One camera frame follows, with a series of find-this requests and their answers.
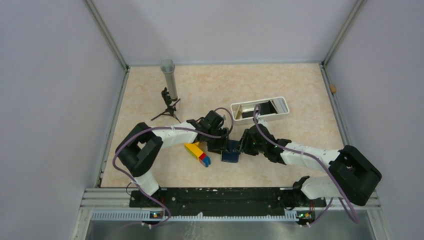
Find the dark blue card holder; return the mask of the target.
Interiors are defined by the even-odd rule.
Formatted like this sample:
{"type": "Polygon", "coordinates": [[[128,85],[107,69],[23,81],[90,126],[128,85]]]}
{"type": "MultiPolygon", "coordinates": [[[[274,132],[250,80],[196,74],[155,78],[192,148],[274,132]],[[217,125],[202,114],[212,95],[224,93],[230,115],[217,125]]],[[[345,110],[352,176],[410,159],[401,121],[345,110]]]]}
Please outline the dark blue card holder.
{"type": "Polygon", "coordinates": [[[237,149],[239,141],[229,140],[229,148],[221,152],[221,161],[224,163],[238,163],[240,152],[237,149]]]}

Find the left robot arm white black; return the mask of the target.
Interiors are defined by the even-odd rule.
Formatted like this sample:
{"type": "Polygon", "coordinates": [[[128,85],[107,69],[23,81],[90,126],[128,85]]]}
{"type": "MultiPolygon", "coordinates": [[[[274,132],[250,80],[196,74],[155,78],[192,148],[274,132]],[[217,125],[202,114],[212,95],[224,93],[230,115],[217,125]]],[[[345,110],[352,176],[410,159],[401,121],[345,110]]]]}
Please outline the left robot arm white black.
{"type": "Polygon", "coordinates": [[[225,127],[225,117],[211,110],[204,117],[188,119],[176,125],[150,127],[138,123],[118,145],[114,159],[128,170],[127,174],[143,191],[141,200],[149,207],[160,202],[159,184],[151,167],[161,149],[174,145],[206,142],[208,151],[229,151],[232,127],[225,127]]]}

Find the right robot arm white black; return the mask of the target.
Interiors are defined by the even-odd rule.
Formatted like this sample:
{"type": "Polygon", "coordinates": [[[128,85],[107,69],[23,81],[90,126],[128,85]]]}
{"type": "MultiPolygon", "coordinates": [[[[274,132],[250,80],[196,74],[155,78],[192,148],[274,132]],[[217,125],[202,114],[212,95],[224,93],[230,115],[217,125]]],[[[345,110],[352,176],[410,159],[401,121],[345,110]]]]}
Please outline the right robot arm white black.
{"type": "Polygon", "coordinates": [[[299,206],[318,198],[342,198],[364,206],[382,180],[381,172],[352,145],[342,149],[309,147],[275,138],[262,123],[245,129],[236,149],[251,156],[262,154],[272,163],[323,172],[324,176],[304,176],[293,184],[299,188],[293,192],[299,206]]]}

